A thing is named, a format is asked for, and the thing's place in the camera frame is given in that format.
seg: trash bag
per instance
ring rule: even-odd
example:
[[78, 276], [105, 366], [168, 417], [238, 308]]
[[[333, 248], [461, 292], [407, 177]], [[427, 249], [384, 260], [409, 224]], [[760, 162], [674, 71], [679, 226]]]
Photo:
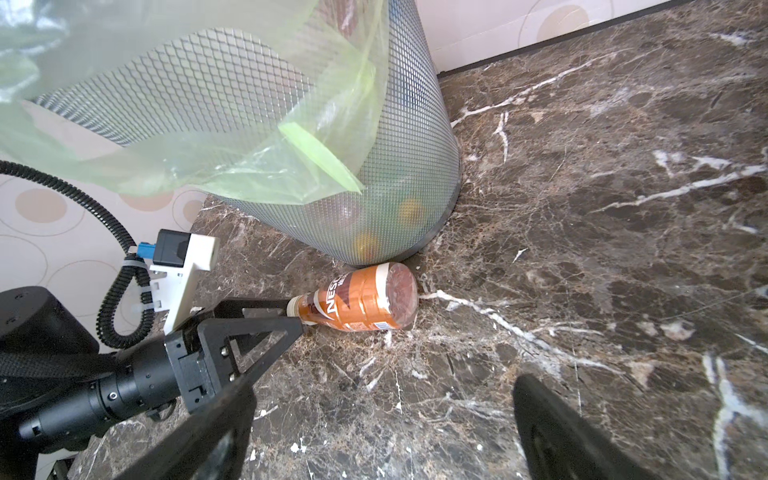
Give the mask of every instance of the trash bag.
[[[388, 0], [0, 0], [0, 72], [14, 161], [131, 195], [308, 204], [365, 188]], [[40, 106], [124, 148], [80, 158]]]

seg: plastic bottle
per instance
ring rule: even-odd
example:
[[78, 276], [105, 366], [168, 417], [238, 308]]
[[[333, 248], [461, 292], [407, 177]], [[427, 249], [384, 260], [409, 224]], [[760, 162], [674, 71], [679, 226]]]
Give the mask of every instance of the plastic bottle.
[[401, 329], [419, 306], [416, 279], [402, 263], [382, 263], [345, 273], [326, 288], [291, 299], [288, 316], [337, 330]]

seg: brown marble surface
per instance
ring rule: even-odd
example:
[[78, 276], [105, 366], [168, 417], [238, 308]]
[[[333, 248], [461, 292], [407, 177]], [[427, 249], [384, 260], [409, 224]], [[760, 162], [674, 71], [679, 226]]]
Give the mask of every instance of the brown marble surface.
[[[464, 186], [406, 261], [415, 325], [313, 327], [256, 386], [242, 477], [529, 478], [523, 372], [663, 478], [764, 477], [766, 24], [765, 2], [696, 0], [444, 78]], [[210, 199], [194, 231], [222, 240], [201, 306], [345, 270]], [[185, 415], [117, 425], [71, 478]]]

